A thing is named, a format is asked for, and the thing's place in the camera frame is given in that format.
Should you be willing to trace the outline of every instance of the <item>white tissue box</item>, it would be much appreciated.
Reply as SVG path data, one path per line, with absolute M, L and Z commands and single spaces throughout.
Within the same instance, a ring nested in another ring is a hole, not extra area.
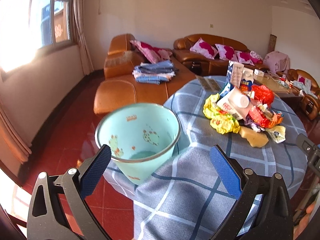
M 261 70 L 258 70 L 258 69 L 255 69 L 255 70 L 254 70 L 254 73 L 255 73 L 257 76 L 259 76 L 259 77 L 263 77 L 263 76 L 264 76 L 264 72 L 261 71 Z

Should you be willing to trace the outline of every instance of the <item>blue gripper pad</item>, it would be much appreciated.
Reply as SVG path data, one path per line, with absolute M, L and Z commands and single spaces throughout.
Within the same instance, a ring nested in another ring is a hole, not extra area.
M 111 149 L 107 145 L 100 155 L 95 158 L 93 163 L 91 163 L 90 167 L 87 169 L 85 174 L 81 178 L 80 182 L 80 196 L 84 199 L 87 196 L 90 196 L 94 189 L 96 188 L 101 176 L 106 170 L 109 162 L 111 160 Z
M 238 199 L 242 193 L 241 181 L 224 153 L 213 146 L 210 149 L 210 159 L 229 195 Z

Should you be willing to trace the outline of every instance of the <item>window frame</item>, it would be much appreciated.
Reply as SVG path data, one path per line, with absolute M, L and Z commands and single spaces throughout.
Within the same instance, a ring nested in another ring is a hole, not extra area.
M 52 44 L 49 45 L 45 45 L 39 49 L 36 50 L 36 54 L 34 59 L 31 61 L 35 61 L 41 57 L 47 56 L 49 54 L 52 54 L 54 52 L 57 52 L 59 50 L 74 46 L 77 44 L 77 36 L 76 36 L 76 25 L 75 25 L 75 15 L 74 15 L 74 11 L 73 11 L 73 5 L 74 5 L 74 1 L 73 0 L 59 0 L 62 2 L 66 2 L 67 3 L 67 26 L 68 26 L 68 38 L 69 40 L 66 41 L 60 41 L 60 42 L 56 42 L 56 38 L 55 38 L 55 30 L 54 30 L 54 15 L 55 15 L 55 11 L 54 11 L 54 2 L 55 0 L 50 0 L 50 30 L 51 30 L 51 40 L 52 40 Z M 29 23 L 30 23 L 30 12 L 31 12 L 31 2 L 32 0 L 30 0 L 29 2 L 29 11 L 28 11 L 28 17 L 29 17 Z M 14 68 L 8 72 L 5 72 L 3 70 L 3 68 L 0 67 L 0 74 L 1 74 L 1 78 L 3 80 L 3 82 L 9 77 L 11 76 L 11 74 L 15 73 L 17 70 L 21 69 L 22 67 L 24 67 L 25 65 L 21 65 L 17 68 Z

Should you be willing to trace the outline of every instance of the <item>red plastic wrapper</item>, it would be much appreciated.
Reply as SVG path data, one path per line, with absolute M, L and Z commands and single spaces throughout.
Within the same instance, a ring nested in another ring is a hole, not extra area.
M 273 92 L 265 85 L 252 85 L 251 91 L 254 91 L 254 99 L 259 100 L 262 104 L 270 106 L 275 99 Z
M 283 120 L 282 113 L 275 113 L 271 120 L 268 119 L 262 110 L 257 106 L 254 106 L 250 109 L 249 116 L 262 128 L 272 128 L 277 124 L 280 124 Z

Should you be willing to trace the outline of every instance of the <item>blue checkered tablecloth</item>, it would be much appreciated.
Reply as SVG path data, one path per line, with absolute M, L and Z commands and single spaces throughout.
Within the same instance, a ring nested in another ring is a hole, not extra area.
M 223 87 L 225 77 L 212 76 Z M 134 237 L 142 239 L 208 239 L 217 230 L 235 202 L 211 164 L 209 150 L 218 144 L 222 150 L 258 175 L 282 174 L 289 196 L 298 190 L 307 168 L 307 158 L 295 145 L 305 129 L 292 109 L 275 98 L 274 110 L 284 113 L 286 141 L 271 139 L 263 148 L 252 148 L 239 134 L 218 134 L 203 115 L 203 105 L 210 93 L 198 80 L 192 80 L 172 95 L 164 106 L 174 111 L 182 125 L 182 133 L 173 157 L 156 170 L 140 186 L 130 182 L 110 162 L 105 179 L 134 203 Z M 239 232 L 246 232 L 260 203 L 260 195 Z

